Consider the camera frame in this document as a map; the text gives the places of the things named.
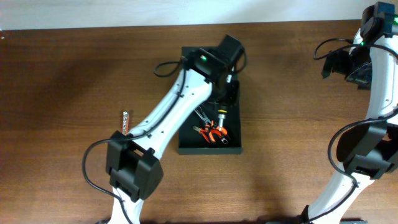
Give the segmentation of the yellow black screwdriver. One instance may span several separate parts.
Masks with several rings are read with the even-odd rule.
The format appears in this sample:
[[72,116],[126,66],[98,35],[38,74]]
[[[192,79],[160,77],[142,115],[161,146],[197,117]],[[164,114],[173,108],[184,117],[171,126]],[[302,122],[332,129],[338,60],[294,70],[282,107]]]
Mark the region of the yellow black screwdriver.
[[218,110],[218,126],[222,128],[224,126],[224,120],[226,119],[226,110]]

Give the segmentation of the orange needle-nose pliers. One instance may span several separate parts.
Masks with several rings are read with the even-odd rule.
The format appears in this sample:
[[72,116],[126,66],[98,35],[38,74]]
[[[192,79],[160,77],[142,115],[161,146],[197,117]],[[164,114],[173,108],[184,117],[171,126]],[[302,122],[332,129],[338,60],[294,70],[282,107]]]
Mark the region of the orange needle-nose pliers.
[[214,122],[213,120],[211,120],[206,113],[202,110],[202,108],[199,106],[195,109],[195,112],[197,114],[197,116],[203,121],[204,127],[205,129],[215,129],[219,132],[219,138],[221,139],[222,137],[226,138],[227,140],[229,139],[228,136],[228,131],[226,130],[226,128],[223,126],[222,128],[220,128],[218,126],[218,122]]

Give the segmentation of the red diagonal cutting pliers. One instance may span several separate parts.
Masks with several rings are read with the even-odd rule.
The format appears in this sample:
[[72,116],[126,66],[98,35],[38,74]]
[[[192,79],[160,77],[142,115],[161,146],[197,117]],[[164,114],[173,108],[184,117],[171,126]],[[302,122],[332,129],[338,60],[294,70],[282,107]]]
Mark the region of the red diagonal cutting pliers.
[[219,135],[219,132],[215,129],[203,129],[198,126],[193,126],[193,130],[195,130],[198,134],[200,134],[208,143],[215,144],[216,139],[215,136]]

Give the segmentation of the black box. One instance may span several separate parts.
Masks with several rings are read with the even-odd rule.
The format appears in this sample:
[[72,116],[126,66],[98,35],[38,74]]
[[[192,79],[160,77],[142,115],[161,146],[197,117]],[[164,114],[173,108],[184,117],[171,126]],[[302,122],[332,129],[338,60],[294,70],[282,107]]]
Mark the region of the black box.
[[[238,80],[238,77],[233,76],[232,80]],[[227,114],[224,120],[224,127],[228,131],[229,136],[227,144],[223,144],[218,137],[215,137],[217,140],[216,144],[208,143],[200,134],[193,130],[193,126],[198,126],[199,128],[203,127],[201,119],[193,112],[179,129],[177,152],[180,155],[241,154],[243,151],[243,144],[241,138],[239,101],[236,106],[225,107],[225,109]]]

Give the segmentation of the orange bit holder strip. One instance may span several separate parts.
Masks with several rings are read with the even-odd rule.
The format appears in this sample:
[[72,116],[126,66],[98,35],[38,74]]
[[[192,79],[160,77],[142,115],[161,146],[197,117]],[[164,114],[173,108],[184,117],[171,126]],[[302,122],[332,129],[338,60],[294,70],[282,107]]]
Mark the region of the orange bit holder strip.
[[127,111],[123,111],[122,133],[124,135],[128,134],[128,126],[129,126],[129,113]]

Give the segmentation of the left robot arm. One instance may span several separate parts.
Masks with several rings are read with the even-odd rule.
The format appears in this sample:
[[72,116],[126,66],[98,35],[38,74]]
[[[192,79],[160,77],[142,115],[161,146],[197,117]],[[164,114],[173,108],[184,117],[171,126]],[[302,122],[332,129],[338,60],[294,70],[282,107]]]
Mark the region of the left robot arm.
[[114,197],[110,223],[139,223],[144,200],[163,178],[164,150],[195,109],[206,101],[222,109],[236,104],[227,77],[239,73],[236,64],[245,55],[242,43],[230,35],[217,47],[192,50],[178,61],[174,87],[151,114],[127,134],[111,136],[106,155]]

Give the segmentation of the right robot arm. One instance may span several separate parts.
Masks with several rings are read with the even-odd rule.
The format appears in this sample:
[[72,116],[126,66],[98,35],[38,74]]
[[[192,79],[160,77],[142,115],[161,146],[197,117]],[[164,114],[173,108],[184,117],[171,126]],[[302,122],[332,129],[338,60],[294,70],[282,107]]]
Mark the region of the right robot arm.
[[343,215],[368,186],[397,169],[397,14],[377,2],[363,11],[361,27],[346,46],[315,60],[332,73],[370,90],[364,120],[348,124],[331,138],[327,156],[335,170],[325,190],[307,205],[299,223],[342,223]]

